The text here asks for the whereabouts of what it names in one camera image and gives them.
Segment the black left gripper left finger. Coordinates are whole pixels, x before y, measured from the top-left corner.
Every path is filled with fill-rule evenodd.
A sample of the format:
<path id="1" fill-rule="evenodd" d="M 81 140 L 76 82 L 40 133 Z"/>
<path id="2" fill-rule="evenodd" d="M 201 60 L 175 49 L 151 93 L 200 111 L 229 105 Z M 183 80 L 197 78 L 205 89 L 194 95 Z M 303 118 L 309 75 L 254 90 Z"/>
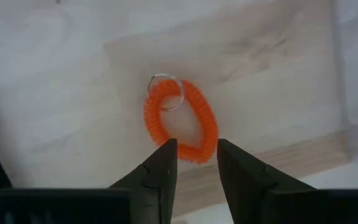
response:
<path id="1" fill-rule="evenodd" d="M 131 224 L 170 224 L 177 186 L 177 147 L 177 140 L 169 139 L 110 186 L 129 191 Z"/>

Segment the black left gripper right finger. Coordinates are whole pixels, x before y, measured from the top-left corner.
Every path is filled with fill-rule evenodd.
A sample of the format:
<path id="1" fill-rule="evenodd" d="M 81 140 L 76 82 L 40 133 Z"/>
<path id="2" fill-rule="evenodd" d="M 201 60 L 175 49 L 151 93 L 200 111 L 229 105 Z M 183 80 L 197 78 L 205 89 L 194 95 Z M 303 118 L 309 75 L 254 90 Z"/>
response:
<path id="1" fill-rule="evenodd" d="M 227 139 L 218 140 L 217 159 L 221 184 L 235 224 L 262 224 L 263 203 L 271 190 L 313 189 Z"/>

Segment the orange spring coil keychain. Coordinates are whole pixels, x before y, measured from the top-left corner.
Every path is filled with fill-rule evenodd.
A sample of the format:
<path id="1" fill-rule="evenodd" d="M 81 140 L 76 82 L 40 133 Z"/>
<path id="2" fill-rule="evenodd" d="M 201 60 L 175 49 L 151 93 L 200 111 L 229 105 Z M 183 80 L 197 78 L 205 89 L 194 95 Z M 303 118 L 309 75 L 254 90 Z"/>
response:
<path id="1" fill-rule="evenodd" d="M 147 85 L 148 97 L 144 103 L 145 127 L 154 143 L 162 146 L 171 136 L 163 125 L 161 112 L 178 109 L 188 102 L 201 126 L 201 144 L 191 146 L 179 142 L 178 158 L 203 164 L 208 162 L 218 145 L 219 128 L 214 113 L 201 90 L 188 80 L 159 73 L 153 75 Z"/>

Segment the clear plastic bin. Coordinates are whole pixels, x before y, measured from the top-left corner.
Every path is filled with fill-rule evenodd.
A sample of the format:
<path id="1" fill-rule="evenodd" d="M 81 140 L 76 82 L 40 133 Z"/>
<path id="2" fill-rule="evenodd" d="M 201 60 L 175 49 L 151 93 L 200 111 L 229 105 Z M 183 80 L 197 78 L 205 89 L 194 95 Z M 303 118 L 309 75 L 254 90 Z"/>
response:
<path id="1" fill-rule="evenodd" d="M 0 163 L 101 188 L 154 152 L 147 85 L 193 82 L 219 135 L 296 177 L 350 163 L 358 0 L 0 0 Z"/>

